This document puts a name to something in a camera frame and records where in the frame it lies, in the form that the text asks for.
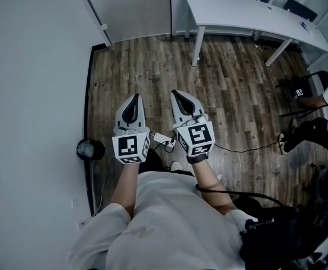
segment cord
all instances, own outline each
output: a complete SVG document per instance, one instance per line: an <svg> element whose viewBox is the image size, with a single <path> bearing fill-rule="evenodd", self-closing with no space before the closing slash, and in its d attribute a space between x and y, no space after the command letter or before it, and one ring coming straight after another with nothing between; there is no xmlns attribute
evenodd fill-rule
<svg viewBox="0 0 328 270"><path fill-rule="evenodd" d="M279 204L280 206L285 206L283 203L281 203L280 201L271 198L269 196L266 196L264 194L259 194L259 193L252 193L252 192L239 192L239 191L220 191L220 190L207 190L207 189L202 189L199 187L198 184L196 184L195 188L197 190L199 190L200 192L203 193L228 193L228 194L237 194L237 195L246 195L246 196L252 196L252 197L259 197L259 198L265 198L268 200L271 200L277 204Z"/></svg>
<svg viewBox="0 0 328 270"><path fill-rule="evenodd" d="M259 149L262 149L262 148L267 148L267 147L270 147L270 146L275 145L275 144L278 144L278 143L280 143L280 141L276 141L276 142L274 142L274 143L271 143L271 144L269 144L269 145L262 146L262 147L259 147L259 148L247 149L247 150L245 150L245 151L230 150L230 149L227 149L227 148L225 148L225 147L219 146L219 145L217 145L216 143L215 143L215 146L217 146L217 147L219 147L219 148L221 148L221 149L224 149L224 150L226 150L226 151L229 151L229 152L245 153L245 152L248 152L248 151L254 151L254 150L259 150Z"/></svg>
<svg viewBox="0 0 328 270"><path fill-rule="evenodd" d="M172 151L168 151L167 149L166 149L166 147L168 147L168 145L169 145L169 143L171 144L171 146L172 146L172 148L173 148L173 150ZM161 146L161 145L165 145L165 152L167 152L167 153L172 153L172 152L174 152L174 144L172 144L170 141L164 141L164 142L161 142L160 144L158 144L155 148L154 148L154 151L159 147L159 146Z"/></svg>
<svg viewBox="0 0 328 270"><path fill-rule="evenodd" d="M91 217L87 218L84 222L81 222L81 223L80 223L80 226L81 226L81 227L85 226L86 223L88 223L89 221L91 221L91 219L94 218L94 217L97 215L97 212L98 212L98 210L99 210L100 207L101 207L101 204L102 204L102 196L103 196L103 194L104 194L104 188L105 188L106 177L107 177L107 174L109 173L110 162L111 162L111 160L112 160L113 157L114 157L114 155L111 156L110 159L109 159L109 164L108 164L108 166L107 166L107 170L106 170L106 174L105 174L104 182L103 182L103 184L102 184L101 197L100 197L100 205L96 208L96 210L94 211L94 214L93 214Z"/></svg>

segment person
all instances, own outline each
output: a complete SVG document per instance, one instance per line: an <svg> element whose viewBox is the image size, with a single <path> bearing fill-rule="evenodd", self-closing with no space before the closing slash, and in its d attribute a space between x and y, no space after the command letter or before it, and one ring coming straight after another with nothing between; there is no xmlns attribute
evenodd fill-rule
<svg viewBox="0 0 328 270"><path fill-rule="evenodd" d="M195 176L177 161L170 170L178 173L164 172L151 149L146 162L125 165L110 204L73 246L70 268L245 269L240 232L257 219L227 193L196 190L225 190L203 155L188 159Z"/></svg>
<svg viewBox="0 0 328 270"><path fill-rule="evenodd" d="M299 97L297 103L300 106L309 108L323 107L328 104L328 88L320 96L308 98ZM305 121L298 126L297 121L294 119L292 122L291 134L285 136L283 133L280 133L278 140L283 155L286 155L305 140L320 144L328 149L328 120L319 117L312 121Z"/></svg>

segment black pants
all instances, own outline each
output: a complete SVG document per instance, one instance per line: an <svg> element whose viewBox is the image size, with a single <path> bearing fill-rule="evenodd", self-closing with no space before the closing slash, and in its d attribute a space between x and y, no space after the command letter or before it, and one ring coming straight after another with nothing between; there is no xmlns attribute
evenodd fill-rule
<svg viewBox="0 0 328 270"><path fill-rule="evenodd" d="M160 156L153 149L149 149L145 162L140 163L139 174L148 171L171 172L170 169L167 170L167 168L168 167L163 167L163 161L161 160ZM183 170L176 170L174 173L194 176L191 172Z"/></svg>
<svg viewBox="0 0 328 270"><path fill-rule="evenodd" d="M305 121L288 137L284 146L284 151L291 151L304 140L317 143L328 149L328 132L326 125L327 120L324 118Z"/></svg>

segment white cable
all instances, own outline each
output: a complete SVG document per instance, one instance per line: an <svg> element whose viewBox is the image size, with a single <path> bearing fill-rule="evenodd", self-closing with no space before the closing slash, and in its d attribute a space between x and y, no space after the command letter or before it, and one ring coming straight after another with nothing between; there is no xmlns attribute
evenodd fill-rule
<svg viewBox="0 0 328 270"><path fill-rule="evenodd" d="M92 218L94 218L96 215L97 215L97 212L98 210L100 209L101 207L101 204L102 204L102 196L104 194L104 188L105 188L105 182L106 182L106 177L107 177L107 174L109 173L109 169L110 169L110 162L112 160L112 158L114 157L115 155L111 156L110 159L109 159L109 164L107 165L107 170L106 170L106 174L105 174L105 177L104 177L104 182L102 184L102 190L101 190L101 197L100 197L100 205L96 208L96 210L94 211L94 214L87 218L84 222L81 222L80 223L80 226L83 227L86 223L88 223L89 221L91 221Z"/></svg>

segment wrist strap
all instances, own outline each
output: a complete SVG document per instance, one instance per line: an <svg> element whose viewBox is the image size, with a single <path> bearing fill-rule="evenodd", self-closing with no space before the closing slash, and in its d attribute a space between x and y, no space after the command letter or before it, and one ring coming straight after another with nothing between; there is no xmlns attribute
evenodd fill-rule
<svg viewBox="0 0 328 270"><path fill-rule="evenodd" d="M206 153L200 154L199 156L195 156L195 157L186 156L186 159L190 164L202 162L207 158L208 158L208 154L206 154Z"/></svg>

